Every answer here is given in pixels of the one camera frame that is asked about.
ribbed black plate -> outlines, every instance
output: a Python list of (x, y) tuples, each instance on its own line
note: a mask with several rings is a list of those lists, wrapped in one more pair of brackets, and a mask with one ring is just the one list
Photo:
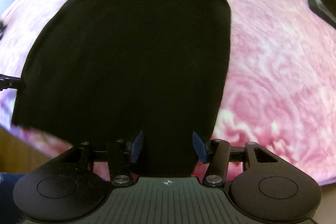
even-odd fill
[[(34, 224), (26, 220), (23, 224)], [(228, 201), (220, 189), (197, 178), (139, 178), (112, 192), (93, 214), (73, 224), (258, 224)], [(300, 224), (313, 224), (306, 220)]]

bed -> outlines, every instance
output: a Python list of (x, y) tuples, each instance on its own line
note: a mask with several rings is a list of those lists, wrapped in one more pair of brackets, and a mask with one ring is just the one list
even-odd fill
[[(231, 56), (213, 138), (255, 141), (312, 176), (336, 182), (336, 30), (307, 0), (227, 0)], [(15, 0), (1, 15), (0, 73), (20, 77), (35, 39), (66, 0)], [(11, 125), (15, 90), (0, 92), (0, 125), (48, 156), (72, 144)], [(194, 175), (202, 176), (198, 164)], [(229, 166), (228, 180), (241, 172)], [(106, 164), (95, 172), (108, 178)]]

pink blanket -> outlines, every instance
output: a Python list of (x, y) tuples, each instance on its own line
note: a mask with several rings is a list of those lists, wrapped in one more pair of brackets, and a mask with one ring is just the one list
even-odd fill
[[(27, 54), (66, 0), (16, 0), (2, 15), (0, 73), (20, 76)], [(307, 0), (228, 0), (231, 60), (213, 137), (255, 141), (321, 185), (336, 181), (336, 30)], [(0, 124), (52, 157), (71, 145), (11, 126), (15, 90), (0, 92)], [(105, 165), (96, 172), (107, 176)], [(229, 179), (241, 172), (230, 165)], [(202, 175), (204, 166), (195, 168)]]

wooden floor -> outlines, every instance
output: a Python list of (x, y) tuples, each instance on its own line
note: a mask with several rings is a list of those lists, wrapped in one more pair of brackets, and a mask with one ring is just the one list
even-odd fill
[(0, 127), (0, 172), (28, 173), (49, 160)]
[(321, 188), (322, 188), (322, 201), (313, 219), (318, 224), (335, 224), (336, 184), (322, 186)]

black t-shirt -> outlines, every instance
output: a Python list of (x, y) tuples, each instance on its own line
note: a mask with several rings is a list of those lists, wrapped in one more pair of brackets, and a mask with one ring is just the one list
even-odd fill
[(12, 123), (72, 144), (143, 131), (141, 175), (187, 176), (230, 56), (226, 0), (68, 0), (36, 39)]

